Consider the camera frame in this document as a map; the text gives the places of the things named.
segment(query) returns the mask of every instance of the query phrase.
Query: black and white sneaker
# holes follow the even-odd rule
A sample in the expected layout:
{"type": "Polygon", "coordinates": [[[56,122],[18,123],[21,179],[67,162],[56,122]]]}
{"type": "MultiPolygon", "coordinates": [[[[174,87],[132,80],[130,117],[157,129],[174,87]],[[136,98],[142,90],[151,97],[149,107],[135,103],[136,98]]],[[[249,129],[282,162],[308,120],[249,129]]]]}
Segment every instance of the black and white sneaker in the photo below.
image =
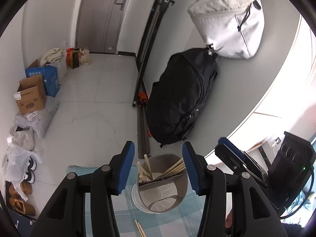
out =
{"type": "Polygon", "coordinates": [[[36,168],[36,161],[33,160],[31,157],[30,159],[28,160],[28,166],[27,166],[28,169],[34,171],[35,168],[36,168]]]}
{"type": "Polygon", "coordinates": [[[35,181],[34,174],[31,171],[27,170],[25,177],[24,177],[24,181],[26,181],[28,183],[34,183],[34,181],[35,181]]]}

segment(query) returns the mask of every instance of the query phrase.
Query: brown shoe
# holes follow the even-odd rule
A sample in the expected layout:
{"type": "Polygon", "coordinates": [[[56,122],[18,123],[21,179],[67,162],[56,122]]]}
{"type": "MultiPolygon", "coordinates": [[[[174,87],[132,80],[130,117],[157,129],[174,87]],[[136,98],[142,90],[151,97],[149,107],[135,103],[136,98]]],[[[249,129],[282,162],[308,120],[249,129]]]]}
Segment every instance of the brown shoe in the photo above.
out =
{"type": "Polygon", "coordinates": [[[9,202],[17,212],[20,212],[24,215],[35,215],[35,209],[32,205],[26,203],[23,200],[9,198],[9,202]]]}
{"type": "MultiPolygon", "coordinates": [[[[32,185],[28,182],[25,182],[25,181],[21,182],[21,189],[25,195],[32,193],[32,185]]],[[[9,193],[12,198],[15,198],[15,199],[21,198],[19,193],[14,189],[13,184],[11,184],[11,186],[9,187],[9,193]]]]}

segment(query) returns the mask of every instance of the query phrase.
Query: gray door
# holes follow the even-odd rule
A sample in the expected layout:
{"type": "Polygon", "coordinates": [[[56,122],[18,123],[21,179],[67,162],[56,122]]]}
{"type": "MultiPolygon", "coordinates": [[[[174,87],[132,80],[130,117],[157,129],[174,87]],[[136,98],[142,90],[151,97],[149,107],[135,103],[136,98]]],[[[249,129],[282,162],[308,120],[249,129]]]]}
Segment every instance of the gray door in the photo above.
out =
{"type": "Polygon", "coordinates": [[[126,0],[83,0],[76,47],[115,53],[126,0]]]}

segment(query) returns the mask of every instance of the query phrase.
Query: gray container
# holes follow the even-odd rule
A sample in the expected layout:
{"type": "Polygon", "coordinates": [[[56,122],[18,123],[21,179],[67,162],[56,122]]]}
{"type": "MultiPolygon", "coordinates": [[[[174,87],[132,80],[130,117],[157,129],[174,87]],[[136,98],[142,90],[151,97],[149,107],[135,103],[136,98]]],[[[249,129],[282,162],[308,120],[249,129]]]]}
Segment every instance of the gray container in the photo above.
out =
{"type": "MultiPolygon", "coordinates": [[[[174,165],[180,158],[174,154],[160,154],[149,159],[155,177],[174,165]]],[[[142,167],[149,172],[146,163],[142,167]]],[[[188,189],[186,170],[174,176],[165,176],[141,182],[137,175],[137,190],[143,205],[150,211],[162,213],[175,208],[184,199],[188,189]]]]}

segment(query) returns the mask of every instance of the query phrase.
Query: tile floor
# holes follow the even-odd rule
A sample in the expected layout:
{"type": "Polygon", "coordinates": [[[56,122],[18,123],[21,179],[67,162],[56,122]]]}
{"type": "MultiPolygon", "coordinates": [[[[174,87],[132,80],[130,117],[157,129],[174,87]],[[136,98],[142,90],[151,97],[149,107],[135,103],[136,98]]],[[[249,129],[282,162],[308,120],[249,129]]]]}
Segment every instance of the tile floor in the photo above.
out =
{"type": "MultiPolygon", "coordinates": [[[[29,203],[36,217],[66,176],[69,165],[99,167],[121,153],[127,140],[137,151],[137,108],[132,100],[137,80],[134,57],[92,54],[92,64],[68,69],[56,96],[58,109],[42,140],[35,137],[34,151],[43,163],[35,170],[29,203]]],[[[181,153],[181,143],[166,152],[181,153]]],[[[150,139],[151,154],[161,153],[150,139]]]]}

